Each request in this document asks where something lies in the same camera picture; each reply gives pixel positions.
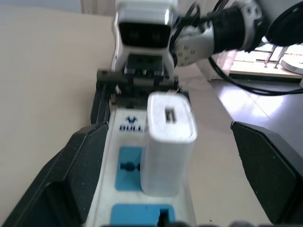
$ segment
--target power outlet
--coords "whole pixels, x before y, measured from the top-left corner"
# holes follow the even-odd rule
[[[142,191],[140,182],[141,147],[121,147],[115,188],[118,191]]]
[[[117,204],[112,208],[110,225],[114,226],[159,226],[175,222],[175,211],[163,204]]]

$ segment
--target outlet slot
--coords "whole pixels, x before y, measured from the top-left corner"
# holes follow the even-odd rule
[[[176,114],[173,108],[165,108],[165,118],[167,124],[175,124],[176,123]]]
[[[120,164],[120,169],[123,169],[127,172],[132,172],[134,170],[140,171],[140,164],[135,165],[133,162],[126,162]]]
[[[168,209],[160,209],[159,220],[157,223],[158,227],[165,227],[169,222],[169,210]]]

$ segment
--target white power strip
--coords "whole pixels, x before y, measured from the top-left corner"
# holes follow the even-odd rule
[[[196,226],[188,183],[175,197],[151,197],[142,191],[115,189],[118,156],[121,147],[143,147],[146,111],[116,109],[111,113],[99,182],[89,210],[86,225],[99,227],[110,224],[112,207],[116,204],[167,204],[175,211],[175,218]]]

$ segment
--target table surface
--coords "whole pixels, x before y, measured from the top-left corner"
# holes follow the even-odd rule
[[[89,125],[98,68],[115,48],[111,17],[0,7],[0,224],[41,168]],[[241,164],[231,117],[198,68],[190,91],[198,140],[188,179],[198,224],[268,223]]]

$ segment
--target white charger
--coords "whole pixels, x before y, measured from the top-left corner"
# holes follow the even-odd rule
[[[140,166],[142,190],[150,196],[175,196],[197,138],[187,98],[164,92],[150,94],[145,136]]]

